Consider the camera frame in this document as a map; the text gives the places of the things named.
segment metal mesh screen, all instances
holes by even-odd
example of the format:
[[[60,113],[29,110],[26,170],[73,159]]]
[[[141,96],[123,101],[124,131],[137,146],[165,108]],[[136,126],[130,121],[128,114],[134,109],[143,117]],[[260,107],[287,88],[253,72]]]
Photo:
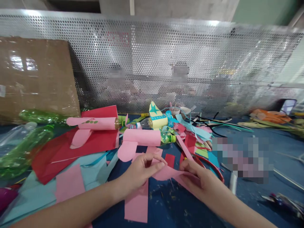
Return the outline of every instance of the metal mesh screen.
[[[0,10],[0,35],[67,40],[82,106],[242,115],[303,91],[271,87],[303,37],[294,28]]]

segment green star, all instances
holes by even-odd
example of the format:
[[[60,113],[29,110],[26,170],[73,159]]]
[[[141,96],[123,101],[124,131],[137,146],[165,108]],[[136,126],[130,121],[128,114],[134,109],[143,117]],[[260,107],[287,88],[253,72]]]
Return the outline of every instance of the green star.
[[[150,112],[155,112],[155,114],[157,114],[157,111],[159,111],[159,109],[156,109],[156,105],[151,105]]]

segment green bottle cap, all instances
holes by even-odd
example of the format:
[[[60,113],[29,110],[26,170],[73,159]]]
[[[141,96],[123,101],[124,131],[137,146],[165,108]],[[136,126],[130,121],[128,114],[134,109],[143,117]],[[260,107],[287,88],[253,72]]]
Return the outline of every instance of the green bottle cap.
[[[172,135],[172,142],[175,143],[176,142],[176,136]]]

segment brown cardboard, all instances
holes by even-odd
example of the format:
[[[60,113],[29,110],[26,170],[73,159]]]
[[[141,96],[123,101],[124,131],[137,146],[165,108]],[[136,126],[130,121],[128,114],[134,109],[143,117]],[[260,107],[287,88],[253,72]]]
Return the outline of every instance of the brown cardboard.
[[[24,109],[80,116],[67,41],[0,37],[0,124]]]

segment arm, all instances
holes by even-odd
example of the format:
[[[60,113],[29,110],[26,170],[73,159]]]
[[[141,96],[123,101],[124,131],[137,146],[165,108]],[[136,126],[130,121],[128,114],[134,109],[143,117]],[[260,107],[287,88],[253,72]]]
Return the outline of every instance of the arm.
[[[180,170],[189,171],[200,178],[201,187],[186,176],[182,177],[196,198],[236,228],[276,227],[239,200],[209,169],[186,159],[181,163]]]
[[[161,162],[150,166],[153,158]],[[119,178],[30,215],[12,227],[83,228],[109,207],[124,200],[133,190],[142,186],[165,164],[167,162],[159,155],[140,155]]]

